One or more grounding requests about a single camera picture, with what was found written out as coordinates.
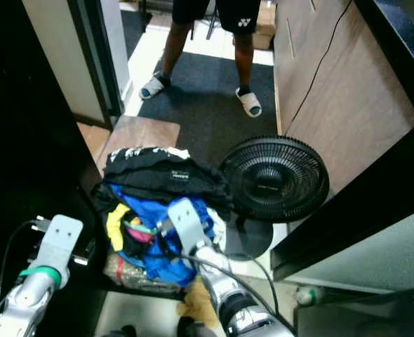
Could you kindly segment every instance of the tan cloth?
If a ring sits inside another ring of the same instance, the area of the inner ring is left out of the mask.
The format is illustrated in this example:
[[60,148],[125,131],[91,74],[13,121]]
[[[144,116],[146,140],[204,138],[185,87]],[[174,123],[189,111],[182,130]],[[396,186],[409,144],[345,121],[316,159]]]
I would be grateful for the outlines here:
[[200,276],[189,288],[184,303],[178,305],[178,315],[188,316],[198,322],[203,322],[209,329],[219,325],[218,317],[210,302],[210,294],[204,286]]

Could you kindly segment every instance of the black sock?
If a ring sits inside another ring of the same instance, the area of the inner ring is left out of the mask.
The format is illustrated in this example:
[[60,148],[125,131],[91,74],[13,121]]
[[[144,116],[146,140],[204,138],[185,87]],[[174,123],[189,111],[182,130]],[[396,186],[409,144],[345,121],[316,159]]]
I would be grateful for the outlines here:
[[242,95],[245,95],[247,93],[251,93],[251,89],[249,88],[249,86],[240,86],[238,96],[242,96]]
[[163,75],[161,72],[159,73],[159,75],[157,76],[157,79],[165,86],[170,86],[171,85],[171,78],[168,76]]

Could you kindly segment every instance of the fan base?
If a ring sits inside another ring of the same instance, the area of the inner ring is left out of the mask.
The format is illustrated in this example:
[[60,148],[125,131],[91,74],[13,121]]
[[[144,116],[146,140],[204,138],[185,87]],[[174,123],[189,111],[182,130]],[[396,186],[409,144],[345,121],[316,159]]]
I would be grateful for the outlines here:
[[[274,230],[272,223],[245,219],[232,214],[226,229],[226,254],[244,253],[253,258],[261,256],[271,245]],[[247,261],[249,258],[231,257],[232,260]]]

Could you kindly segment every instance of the black fan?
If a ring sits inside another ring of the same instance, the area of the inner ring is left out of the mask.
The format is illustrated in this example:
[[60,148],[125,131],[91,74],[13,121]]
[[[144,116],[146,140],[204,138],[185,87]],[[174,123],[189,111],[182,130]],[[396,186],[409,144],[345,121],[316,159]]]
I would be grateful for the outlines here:
[[227,253],[259,256],[271,244],[272,223],[299,220],[326,200],[329,181],[320,156],[287,137],[238,144],[221,164],[238,215],[228,226]]

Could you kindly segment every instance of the yellow cloth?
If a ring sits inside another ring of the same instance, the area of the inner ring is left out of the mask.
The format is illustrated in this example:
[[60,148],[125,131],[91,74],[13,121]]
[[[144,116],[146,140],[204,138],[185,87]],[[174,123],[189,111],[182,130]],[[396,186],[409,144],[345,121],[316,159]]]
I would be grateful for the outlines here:
[[219,325],[218,317],[210,302],[210,294],[200,276],[197,276],[190,286],[184,303],[178,304],[178,315],[203,322],[209,329],[214,329]]
[[114,251],[123,250],[123,235],[121,235],[121,219],[130,211],[130,208],[123,204],[118,204],[115,211],[110,212],[107,217],[107,236],[110,238]]

